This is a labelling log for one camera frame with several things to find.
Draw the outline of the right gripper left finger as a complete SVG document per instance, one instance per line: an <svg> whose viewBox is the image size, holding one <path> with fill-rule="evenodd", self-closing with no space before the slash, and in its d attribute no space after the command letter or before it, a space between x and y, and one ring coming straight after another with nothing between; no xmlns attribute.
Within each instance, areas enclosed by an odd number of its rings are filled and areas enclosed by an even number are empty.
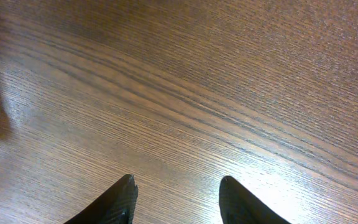
<svg viewBox="0 0 358 224"><path fill-rule="evenodd" d="M126 174L65 224L132 224L138 186Z"/></svg>

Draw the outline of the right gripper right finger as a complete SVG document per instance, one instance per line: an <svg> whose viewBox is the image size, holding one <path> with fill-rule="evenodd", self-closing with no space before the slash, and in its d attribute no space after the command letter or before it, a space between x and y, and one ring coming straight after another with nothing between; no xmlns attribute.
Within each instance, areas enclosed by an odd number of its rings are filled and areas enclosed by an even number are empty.
<svg viewBox="0 0 358 224"><path fill-rule="evenodd" d="M220 182L219 208L224 224L290 224L231 176Z"/></svg>

